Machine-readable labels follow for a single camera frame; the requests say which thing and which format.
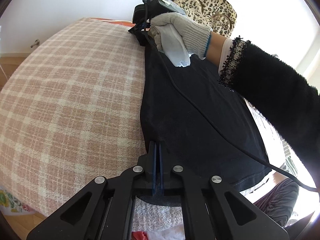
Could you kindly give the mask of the right gloved hand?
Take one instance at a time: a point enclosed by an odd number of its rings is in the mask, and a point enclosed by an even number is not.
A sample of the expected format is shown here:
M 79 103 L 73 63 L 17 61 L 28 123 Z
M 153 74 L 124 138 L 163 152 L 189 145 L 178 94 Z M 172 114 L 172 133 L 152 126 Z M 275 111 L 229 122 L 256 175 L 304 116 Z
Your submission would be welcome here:
M 154 36 L 154 42 L 157 49 L 162 53 L 161 37 L 157 27 L 164 26 L 166 24 L 172 24 L 175 27 L 181 35 L 183 43 L 190 56 L 195 54 L 202 60 L 206 58 L 212 28 L 198 24 L 178 12 L 160 14 L 151 20 L 150 31 Z

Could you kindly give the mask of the right forearm black sleeve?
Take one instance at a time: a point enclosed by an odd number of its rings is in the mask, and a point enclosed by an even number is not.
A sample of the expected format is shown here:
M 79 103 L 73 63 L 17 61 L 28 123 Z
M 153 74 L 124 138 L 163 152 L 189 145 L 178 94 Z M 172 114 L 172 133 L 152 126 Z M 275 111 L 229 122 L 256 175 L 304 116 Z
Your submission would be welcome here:
M 280 59 L 241 38 L 207 32 L 201 57 L 218 67 L 220 81 L 250 102 L 298 155 L 319 185 L 319 93 Z

